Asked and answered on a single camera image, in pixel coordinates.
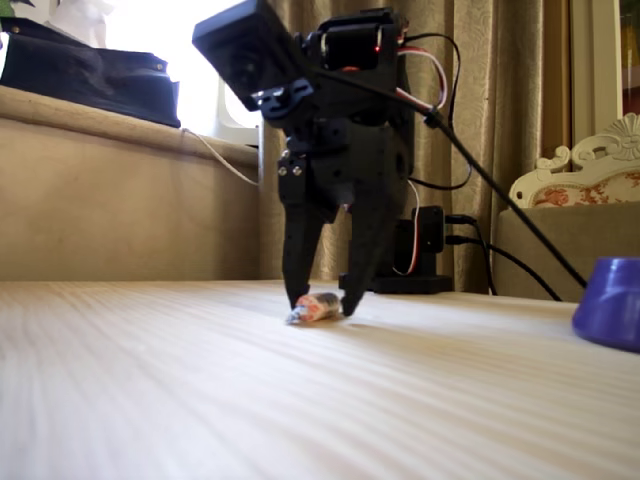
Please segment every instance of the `carved white frame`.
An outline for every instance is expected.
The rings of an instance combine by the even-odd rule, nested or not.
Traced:
[[[620,173],[640,172],[640,117],[629,113],[573,150],[562,146],[555,153],[515,181],[509,196],[519,207],[533,207],[538,192],[550,186],[592,187]]]

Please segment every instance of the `bright window light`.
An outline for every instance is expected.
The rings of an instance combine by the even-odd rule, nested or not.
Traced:
[[[191,44],[193,27],[240,0],[127,0],[107,18],[107,47],[151,52],[168,62],[171,79],[180,82],[178,118],[182,126],[203,135],[216,130],[218,102],[237,126],[255,129],[258,112],[248,112]]]

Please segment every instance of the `brown curtain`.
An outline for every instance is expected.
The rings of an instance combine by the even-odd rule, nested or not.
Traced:
[[[482,165],[505,189],[530,171],[539,156],[542,111],[543,0],[272,0],[291,31],[308,33],[328,17],[363,8],[392,6],[410,20],[409,34],[446,33],[462,53],[462,76],[456,101],[456,133]],[[455,67],[453,52],[443,40],[421,40],[444,61],[449,78]],[[409,78],[414,95],[433,99],[437,78],[423,59],[411,59]],[[459,182],[466,164],[439,132],[416,118],[416,171],[432,183]],[[260,270],[265,279],[281,278],[284,210],[277,193],[276,162],[284,149],[281,132],[265,127],[261,145]],[[442,205],[446,212],[473,215],[486,238],[492,219],[503,206],[474,174],[456,192],[421,189],[422,205]],[[464,229],[461,233],[471,234]],[[326,226],[313,277],[336,279],[347,262],[349,219],[339,217]],[[440,255],[440,269],[453,274],[457,290],[486,292],[482,252],[456,247]]]

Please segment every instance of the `small object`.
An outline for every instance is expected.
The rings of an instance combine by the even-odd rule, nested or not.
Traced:
[[[640,258],[600,258],[573,316],[576,335],[640,353]]]
[[[340,313],[340,299],[333,293],[303,295],[287,317],[287,324],[317,322],[335,317]]]

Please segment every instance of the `sofa armrest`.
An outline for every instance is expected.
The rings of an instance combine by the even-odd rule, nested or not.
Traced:
[[[599,257],[640,256],[640,202],[529,208],[525,213],[587,279]],[[582,288],[511,210],[498,217],[496,244],[538,272],[563,300],[581,300]],[[549,299],[535,280],[508,260],[496,255],[493,265],[501,295]]]

